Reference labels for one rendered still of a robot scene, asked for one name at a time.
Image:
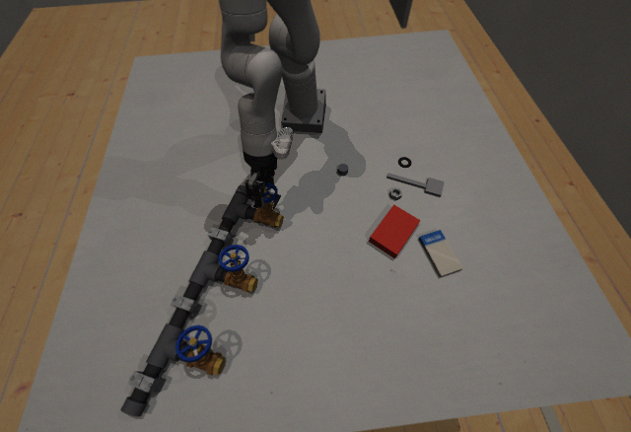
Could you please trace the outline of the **red box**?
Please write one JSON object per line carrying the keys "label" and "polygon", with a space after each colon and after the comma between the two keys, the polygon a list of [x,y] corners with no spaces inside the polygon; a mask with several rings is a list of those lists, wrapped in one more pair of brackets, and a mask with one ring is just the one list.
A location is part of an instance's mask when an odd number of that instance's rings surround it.
{"label": "red box", "polygon": [[393,205],[369,242],[395,259],[420,221]]}

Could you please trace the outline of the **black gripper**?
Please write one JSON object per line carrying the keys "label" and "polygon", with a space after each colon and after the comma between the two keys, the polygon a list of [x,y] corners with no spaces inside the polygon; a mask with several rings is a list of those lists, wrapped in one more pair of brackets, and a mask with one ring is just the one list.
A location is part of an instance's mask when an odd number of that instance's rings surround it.
{"label": "black gripper", "polygon": [[[251,179],[245,181],[248,199],[254,200],[255,206],[263,207],[264,188],[268,187],[266,186],[268,182],[274,184],[274,170],[277,169],[277,158],[274,153],[263,157],[255,157],[247,154],[244,150],[243,152],[245,162],[251,167]],[[259,183],[257,180],[263,181],[263,183]]]}

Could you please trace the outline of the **dark grey hex nut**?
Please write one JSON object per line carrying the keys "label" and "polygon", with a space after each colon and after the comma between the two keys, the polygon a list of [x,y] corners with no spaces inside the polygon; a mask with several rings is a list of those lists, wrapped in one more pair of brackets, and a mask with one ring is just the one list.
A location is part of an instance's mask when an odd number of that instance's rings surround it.
{"label": "dark grey hex nut", "polygon": [[[393,194],[394,192],[398,193],[398,195],[394,195]],[[397,199],[401,198],[401,195],[402,195],[401,189],[395,187],[395,188],[390,190],[389,195],[390,195],[390,198],[392,198],[394,200],[397,200]]]}

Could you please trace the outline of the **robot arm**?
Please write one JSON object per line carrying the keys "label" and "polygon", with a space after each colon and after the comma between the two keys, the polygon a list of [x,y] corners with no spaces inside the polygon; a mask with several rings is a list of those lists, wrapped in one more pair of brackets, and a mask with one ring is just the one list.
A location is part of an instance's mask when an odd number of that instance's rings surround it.
{"label": "robot arm", "polygon": [[267,2],[277,13],[269,28],[270,49],[250,43],[246,36],[265,29],[266,0],[219,0],[221,63],[232,81],[254,90],[242,96],[238,104],[243,150],[255,157],[274,153],[283,160],[289,155],[293,130],[284,127],[276,131],[275,103],[280,82],[283,79],[294,116],[307,118],[316,112],[314,59],[320,35],[311,0]]}

